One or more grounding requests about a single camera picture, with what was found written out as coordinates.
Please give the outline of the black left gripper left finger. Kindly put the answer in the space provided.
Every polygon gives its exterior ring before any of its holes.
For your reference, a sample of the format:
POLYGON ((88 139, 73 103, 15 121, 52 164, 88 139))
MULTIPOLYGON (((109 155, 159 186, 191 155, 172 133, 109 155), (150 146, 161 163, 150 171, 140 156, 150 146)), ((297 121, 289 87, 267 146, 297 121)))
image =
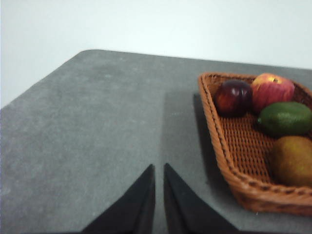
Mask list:
POLYGON ((83 234, 150 234, 156 206, 155 167, 149 165, 129 189, 83 234))

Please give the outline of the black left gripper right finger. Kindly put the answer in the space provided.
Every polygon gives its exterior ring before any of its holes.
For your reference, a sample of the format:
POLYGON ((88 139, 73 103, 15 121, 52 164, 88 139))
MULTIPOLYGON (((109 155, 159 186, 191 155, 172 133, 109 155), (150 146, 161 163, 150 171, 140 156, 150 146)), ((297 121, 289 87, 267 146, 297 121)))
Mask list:
POLYGON ((168 163, 164 165, 164 207, 170 234, 238 233, 238 229, 204 202, 168 163))

